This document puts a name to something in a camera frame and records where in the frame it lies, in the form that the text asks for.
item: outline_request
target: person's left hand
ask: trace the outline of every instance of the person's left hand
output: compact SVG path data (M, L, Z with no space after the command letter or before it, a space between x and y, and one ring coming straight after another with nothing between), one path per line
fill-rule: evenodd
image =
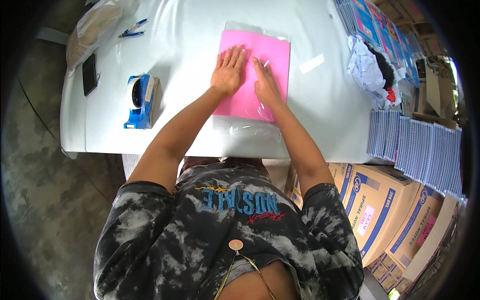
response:
M219 52L210 86L225 97L233 95L240 85L245 55L245 49L240 50L240 46L236 46L235 49L229 47L223 60L222 52Z

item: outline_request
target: necklace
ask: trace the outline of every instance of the necklace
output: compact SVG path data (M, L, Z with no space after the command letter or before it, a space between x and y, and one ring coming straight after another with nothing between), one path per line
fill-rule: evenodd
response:
M262 275L262 272L260 272L260 270L257 268L257 266L255 265L255 263L248 257L246 257L245 255L243 254L240 254L239 253L239 250L243 248L243 242L241 240L231 240L229 243L228 243L228 246L230 247L230 249L232 249L233 251L235 251L235 256L233 256L233 259L232 259L232 263L230 264L230 267L228 267L228 271L227 271L227 274L225 274L225 277L223 278L223 281L222 281L222 284L220 285L220 288L218 289L218 292L216 293L215 295L215 298L214 300L217 300L218 297L220 296L220 293L222 292L223 288L225 287L225 283L227 281L227 278L228 278L228 275L230 274L230 271L232 270L232 265L233 263L235 262L235 258L237 256L242 256L243 258L245 258L254 268L255 270L258 272L258 274L260 274L260 278L263 280L263 282L265 283L265 285L267 286L267 289L268 289L268 292L270 293L270 296L272 297L273 300L276 300L275 296L273 295L272 291L270 290L270 288L268 287L267 283L265 282L265 279Z

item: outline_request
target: stacked cardboard boxes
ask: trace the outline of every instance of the stacked cardboard boxes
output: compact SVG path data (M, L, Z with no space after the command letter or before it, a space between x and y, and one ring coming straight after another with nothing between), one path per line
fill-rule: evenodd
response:
M403 294L418 280L453 225L456 212L457 201L452 196L443 200L428 187L420 187L385 253L367 266L386 292L395 288Z
M457 201L445 199L391 166L329 163L362 256L386 292L417 281L452 225ZM286 195L303 206L293 166Z
M368 265L367 269L371 271L373 277L386 292L395 288L400 294L403 294L412 285L411 281L402 277L403 270L386 253Z
M420 184L390 166L353 165L344 207L363 265L384 252L402 225Z

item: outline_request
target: pink notebook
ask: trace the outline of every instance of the pink notebook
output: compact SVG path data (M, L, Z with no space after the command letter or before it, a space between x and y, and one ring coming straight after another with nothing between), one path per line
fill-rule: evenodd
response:
M235 45L241 45L247 51L244 62L245 80L238 91L225 98L213 114L276 122L272 111L255 96L253 83L258 79L253 69L252 56L259 58L263 64L268 61L282 99L286 101L290 43L250 32L224 30L220 51L225 55L228 47Z

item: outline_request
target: blue-handled pliers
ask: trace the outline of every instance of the blue-handled pliers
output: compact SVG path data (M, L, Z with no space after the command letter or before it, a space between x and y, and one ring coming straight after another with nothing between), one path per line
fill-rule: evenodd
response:
M130 27L129 29L125 30L121 35L119 35L119 38L121 37L128 37L128 36L138 36L138 35L141 35L144 33L144 31L141 31L141 32L133 32L133 33L130 33L130 31L134 30L134 29L137 29L138 27L142 26L143 23L147 22L147 19L143 19L141 21L138 21L137 23L135 23L135 25L133 25L132 27Z

